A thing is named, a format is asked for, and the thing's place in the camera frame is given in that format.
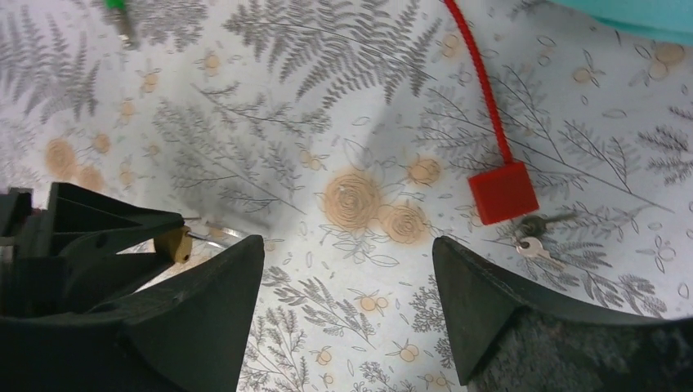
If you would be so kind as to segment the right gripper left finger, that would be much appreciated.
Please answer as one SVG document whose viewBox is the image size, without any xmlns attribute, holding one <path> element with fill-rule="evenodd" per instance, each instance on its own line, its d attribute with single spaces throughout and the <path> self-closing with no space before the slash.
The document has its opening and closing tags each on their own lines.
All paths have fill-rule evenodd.
<svg viewBox="0 0 693 392">
<path fill-rule="evenodd" d="M 1 320 L 4 391 L 233 391 L 264 265 L 251 235 L 85 313 Z"/>
</svg>

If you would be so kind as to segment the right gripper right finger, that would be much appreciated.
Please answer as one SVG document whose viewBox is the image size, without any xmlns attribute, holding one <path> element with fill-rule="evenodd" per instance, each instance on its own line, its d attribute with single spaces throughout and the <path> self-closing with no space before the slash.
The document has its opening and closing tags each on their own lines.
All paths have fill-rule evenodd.
<svg viewBox="0 0 693 392">
<path fill-rule="evenodd" d="M 689 391 L 692 321 L 576 300 L 439 237 L 432 263 L 470 391 Z"/>
</svg>

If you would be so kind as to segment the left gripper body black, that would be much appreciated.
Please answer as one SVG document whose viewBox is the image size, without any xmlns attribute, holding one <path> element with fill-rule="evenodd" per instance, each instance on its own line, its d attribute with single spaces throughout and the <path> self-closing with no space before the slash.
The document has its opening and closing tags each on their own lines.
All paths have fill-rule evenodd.
<svg viewBox="0 0 693 392">
<path fill-rule="evenodd" d="M 1 271 L 48 271 L 49 213 L 29 188 L 1 193 Z"/>
</svg>

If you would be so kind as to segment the brass padlock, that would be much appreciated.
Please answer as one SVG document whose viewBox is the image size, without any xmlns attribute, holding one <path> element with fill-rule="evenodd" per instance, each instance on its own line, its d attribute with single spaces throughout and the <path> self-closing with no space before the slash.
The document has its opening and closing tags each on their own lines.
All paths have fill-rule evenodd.
<svg viewBox="0 0 693 392">
<path fill-rule="evenodd" d="M 249 236 L 249 233 L 232 229 L 217 222 L 206 220 L 203 225 L 207 234 L 194 232 L 188 225 L 169 230 L 153 238 L 154 251 L 168 256 L 176 264 L 185 264 L 192 258 L 194 242 L 201 242 L 216 249 L 226 250 L 233 243 Z"/>
</svg>

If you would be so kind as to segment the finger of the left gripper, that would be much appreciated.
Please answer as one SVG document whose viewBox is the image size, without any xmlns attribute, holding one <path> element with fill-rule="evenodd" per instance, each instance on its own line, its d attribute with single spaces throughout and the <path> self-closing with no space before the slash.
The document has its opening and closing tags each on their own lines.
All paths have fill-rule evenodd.
<svg viewBox="0 0 693 392">
<path fill-rule="evenodd" d="M 119 252 L 181 228 L 182 215 L 138 207 L 80 186 L 54 182 L 47 206 L 51 255 Z"/>
<path fill-rule="evenodd" d="M 1 315 L 84 313 L 135 292 L 171 266 L 169 256 L 157 253 L 97 256 L 73 265 L 61 256 L 19 259 L 2 272 Z"/>
</svg>

